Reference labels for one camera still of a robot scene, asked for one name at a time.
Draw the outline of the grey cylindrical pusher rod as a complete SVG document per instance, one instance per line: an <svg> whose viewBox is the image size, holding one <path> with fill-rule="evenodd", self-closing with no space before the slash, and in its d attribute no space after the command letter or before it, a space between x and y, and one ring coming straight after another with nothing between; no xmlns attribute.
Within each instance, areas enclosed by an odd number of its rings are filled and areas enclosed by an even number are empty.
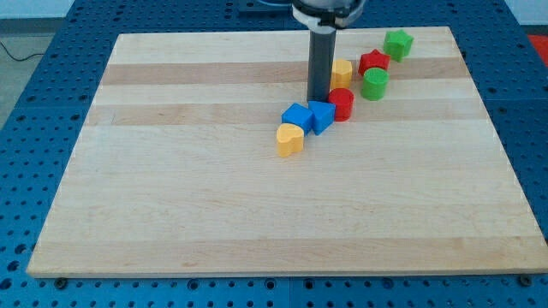
<svg viewBox="0 0 548 308"><path fill-rule="evenodd" d="M307 99L326 101L331 86L331 70L337 30L318 27L310 31Z"/></svg>

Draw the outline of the white robot tool flange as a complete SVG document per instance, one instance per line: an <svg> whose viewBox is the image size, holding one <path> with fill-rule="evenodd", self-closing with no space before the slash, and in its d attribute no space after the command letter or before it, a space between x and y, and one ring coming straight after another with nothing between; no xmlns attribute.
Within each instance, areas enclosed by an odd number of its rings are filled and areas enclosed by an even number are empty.
<svg viewBox="0 0 548 308"><path fill-rule="evenodd" d="M366 0L293 0L292 13L309 29L342 29L362 16Z"/></svg>

